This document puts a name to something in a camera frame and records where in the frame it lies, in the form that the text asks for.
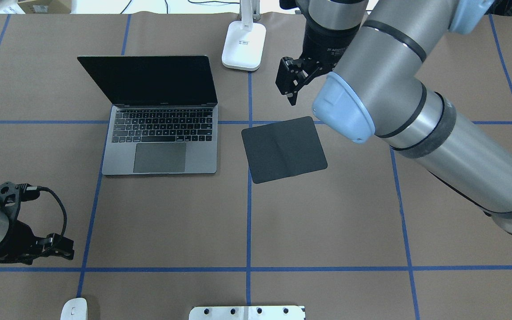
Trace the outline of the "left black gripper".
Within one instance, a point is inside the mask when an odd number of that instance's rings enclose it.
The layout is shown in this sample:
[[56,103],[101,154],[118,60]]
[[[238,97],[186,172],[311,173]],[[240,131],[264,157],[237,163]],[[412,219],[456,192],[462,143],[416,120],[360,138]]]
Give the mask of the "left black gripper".
[[[38,199],[42,192],[48,192],[55,199],[63,223],[59,233],[38,237],[29,225],[19,221],[18,215],[23,202]],[[50,256],[73,260],[74,242],[65,237],[67,221],[64,204],[49,187],[12,182],[0,184],[0,264],[32,265],[35,259]]]

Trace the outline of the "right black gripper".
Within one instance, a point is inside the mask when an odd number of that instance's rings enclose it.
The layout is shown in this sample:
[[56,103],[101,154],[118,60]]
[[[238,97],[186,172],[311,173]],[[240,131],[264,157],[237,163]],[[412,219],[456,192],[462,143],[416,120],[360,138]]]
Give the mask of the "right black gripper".
[[337,63],[338,61],[333,59],[315,60],[310,57],[299,59],[282,57],[276,75],[277,89],[280,94],[288,96],[290,105],[295,106],[297,93],[305,85],[311,83],[313,79],[333,71]]

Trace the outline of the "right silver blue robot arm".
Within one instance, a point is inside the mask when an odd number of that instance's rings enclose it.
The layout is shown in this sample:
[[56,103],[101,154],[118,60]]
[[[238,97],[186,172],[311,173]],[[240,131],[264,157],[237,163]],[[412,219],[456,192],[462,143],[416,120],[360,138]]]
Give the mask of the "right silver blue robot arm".
[[281,0],[305,17],[303,52],[276,85],[291,105],[315,77],[316,118],[355,143],[384,140],[512,235],[512,154],[416,77],[447,32],[467,34],[492,0]]

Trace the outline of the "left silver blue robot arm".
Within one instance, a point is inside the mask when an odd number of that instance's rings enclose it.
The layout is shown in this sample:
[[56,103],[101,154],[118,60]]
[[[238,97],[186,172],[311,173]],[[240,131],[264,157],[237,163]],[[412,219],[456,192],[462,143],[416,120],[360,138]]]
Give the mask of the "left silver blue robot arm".
[[[19,221],[21,205],[48,192],[57,201],[62,212],[63,223],[59,233],[45,237],[35,236],[31,227]],[[60,257],[73,260],[75,256],[73,240],[65,237],[67,213],[64,204],[49,187],[31,184],[0,184],[0,264],[32,265],[41,257]]]

